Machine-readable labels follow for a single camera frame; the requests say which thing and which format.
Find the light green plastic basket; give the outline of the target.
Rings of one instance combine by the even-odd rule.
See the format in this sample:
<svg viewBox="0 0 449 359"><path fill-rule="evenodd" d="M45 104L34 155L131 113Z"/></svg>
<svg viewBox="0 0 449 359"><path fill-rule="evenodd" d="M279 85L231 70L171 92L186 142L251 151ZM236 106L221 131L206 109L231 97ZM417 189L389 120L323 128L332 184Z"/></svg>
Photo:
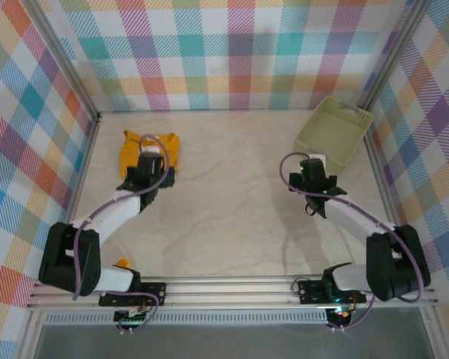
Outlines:
<svg viewBox="0 0 449 359"><path fill-rule="evenodd" d="M323 155L326 171L339 174L355 155L374 120L373 114L326 96L294 141L294 150Z"/></svg>

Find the aluminium mounting rail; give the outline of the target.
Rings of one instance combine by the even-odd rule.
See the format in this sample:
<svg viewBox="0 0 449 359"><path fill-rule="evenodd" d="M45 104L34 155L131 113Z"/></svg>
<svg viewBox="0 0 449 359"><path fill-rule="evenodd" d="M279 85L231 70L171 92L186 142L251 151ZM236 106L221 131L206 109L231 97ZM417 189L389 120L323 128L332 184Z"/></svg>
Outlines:
<svg viewBox="0 0 449 359"><path fill-rule="evenodd" d="M294 276L144 277L166 283L161 310L296 309L302 307ZM36 283L28 310L98 310L101 293L77 300L64 290Z"/></svg>

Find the grey metal panel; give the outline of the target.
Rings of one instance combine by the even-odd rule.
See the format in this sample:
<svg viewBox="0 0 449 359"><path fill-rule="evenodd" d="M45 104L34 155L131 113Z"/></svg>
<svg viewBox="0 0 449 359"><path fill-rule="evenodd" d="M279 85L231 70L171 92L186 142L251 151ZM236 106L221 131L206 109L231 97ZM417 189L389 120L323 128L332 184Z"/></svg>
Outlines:
<svg viewBox="0 0 449 359"><path fill-rule="evenodd" d="M120 335L112 326L47 326L33 359L435 359L422 340L350 334L293 335L273 326L153 326Z"/></svg>

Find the aluminium table side rail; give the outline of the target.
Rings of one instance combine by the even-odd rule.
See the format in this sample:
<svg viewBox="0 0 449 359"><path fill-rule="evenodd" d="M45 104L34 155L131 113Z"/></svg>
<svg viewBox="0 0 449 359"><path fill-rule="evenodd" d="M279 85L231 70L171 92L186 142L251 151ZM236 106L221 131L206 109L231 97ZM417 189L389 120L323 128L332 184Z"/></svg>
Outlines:
<svg viewBox="0 0 449 359"><path fill-rule="evenodd" d="M73 239L61 242L61 236L75 218L76 207L82 193L82 186L88 170L88 160L94 146L94 133L97 130L100 118L98 116L88 120L79 118L73 125L72 132L67 140L60 136L64 134L61 127L55 129L53 138L58 145L63 145L64 163L58 169L58 176L52 187L52 196L63 206L58 221L48 227L46 241L44 242L43 258L40 264L38 278L46 283L52 277L52 272L65 274L73 280L73 261L66 259L65 248L71 248Z"/></svg>
<svg viewBox="0 0 449 359"><path fill-rule="evenodd" d="M413 229L401 226L396 220L396 215L391 208L390 192L385 185L383 172L379 167L377 149L373 145L369 128L373 122L373 115L361 109L356 110L356 126L359 135L364 139L367 154L370 159L373 176L379 190L385 216L376 216L373 212L364 215L370 220L370 234L366 236L366 266L368 277L384 277L395 275L399 271L414 274L415 261L409 256L411 250L407 245L411 243L405 237L410 232L415 235Z"/></svg>

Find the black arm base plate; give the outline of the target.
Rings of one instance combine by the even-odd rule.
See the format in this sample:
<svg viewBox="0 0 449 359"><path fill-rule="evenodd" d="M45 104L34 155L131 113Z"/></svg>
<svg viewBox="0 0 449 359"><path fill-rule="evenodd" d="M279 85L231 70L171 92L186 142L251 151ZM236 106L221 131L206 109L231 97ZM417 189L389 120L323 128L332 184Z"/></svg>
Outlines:
<svg viewBox="0 0 449 359"><path fill-rule="evenodd" d="M100 307L149 307L165 303L166 283L137 282L126 292L106 291L100 296Z"/></svg>
<svg viewBox="0 0 449 359"><path fill-rule="evenodd" d="M340 290L321 280L296 282L300 304L365 304L367 297L356 290Z"/></svg>

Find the controller circuit board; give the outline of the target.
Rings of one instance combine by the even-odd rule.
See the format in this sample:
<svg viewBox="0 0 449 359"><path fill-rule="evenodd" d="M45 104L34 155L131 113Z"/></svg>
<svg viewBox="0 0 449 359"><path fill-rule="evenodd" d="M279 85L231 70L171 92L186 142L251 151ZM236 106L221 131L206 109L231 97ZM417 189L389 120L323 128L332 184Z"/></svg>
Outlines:
<svg viewBox="0 0 449 359"><path fill-rule="evenodd" d="M341 307L326 309L328 323L330 325L336 325L336 326L349 325L352 320L352 313L353 313L353 310L349 310L347 308L345 308L343 310Z"/></svg>
<svg viewBox="0 0 449 359"><path fill-rule="evenodd" d="M136 327L145 321L147 314L147 311L132 313L130 310L116 310L113 321L122 326Z"/></svg>

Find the aluminium frame post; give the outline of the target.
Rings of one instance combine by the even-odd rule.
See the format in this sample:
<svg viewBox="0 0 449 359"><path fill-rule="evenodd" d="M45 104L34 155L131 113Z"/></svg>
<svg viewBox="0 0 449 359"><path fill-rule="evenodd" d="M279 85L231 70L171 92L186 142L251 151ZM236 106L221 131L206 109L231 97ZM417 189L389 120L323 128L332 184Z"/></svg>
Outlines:
<svg viewBox="0 0 449 359"><path fill-rule="evenodd" d="M379 34L376 46L363 72L360 92L355 95L359 108L369 111L397 66L412 35L432 0L396 0Z"/></svg>
<svg viewBox="0 0 449 359"><path fill-rule="evenodd" d="M85 85L73 66L70 57L65 51L62 42L59 40L59 37L56 35L45 12L39 5L38 0L19 0L19 2L25 8L25 11L30 16L31 21L37 27L39 34L42 36L44 42L49 48L49 51L70 83L71 88L76 92L81 104L83 104L87 113L91 116L92 121L99 123L101 113L94 105L91 95L85 88Z"/></svg>

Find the yellow t-shirt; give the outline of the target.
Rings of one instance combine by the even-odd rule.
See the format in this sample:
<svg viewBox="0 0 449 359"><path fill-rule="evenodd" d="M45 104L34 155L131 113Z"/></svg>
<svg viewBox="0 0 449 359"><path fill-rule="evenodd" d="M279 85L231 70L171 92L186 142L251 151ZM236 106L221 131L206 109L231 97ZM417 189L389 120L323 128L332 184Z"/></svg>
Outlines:
<svg viewBox="0 0 449 359"><path fill-rule="evenodd" d="M127 168L135 167L138 164L140 150L143 152L145 150L158 150L163 155L157 141L150 139L140 141L140 135L127 129L123 131L123 134L125 139L119 153L120 177L122 179L126 178ZM165 145L171 160L171 166L175 171L178 171L180 137L175 133L153 135L153 137L158 138Z"/></svg>

